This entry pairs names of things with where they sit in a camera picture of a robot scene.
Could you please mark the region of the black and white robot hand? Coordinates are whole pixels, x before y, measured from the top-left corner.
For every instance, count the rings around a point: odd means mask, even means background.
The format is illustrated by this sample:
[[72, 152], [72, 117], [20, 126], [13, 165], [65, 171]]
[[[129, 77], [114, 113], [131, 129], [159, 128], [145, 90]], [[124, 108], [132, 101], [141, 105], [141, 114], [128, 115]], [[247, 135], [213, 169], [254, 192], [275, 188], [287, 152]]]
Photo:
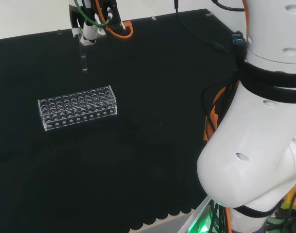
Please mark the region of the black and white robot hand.
[[69, 0], [72, 33], [83, 46], [91, 46], [106, 36], [112, 26], [119, 26], [121, 17], [115, 0]]

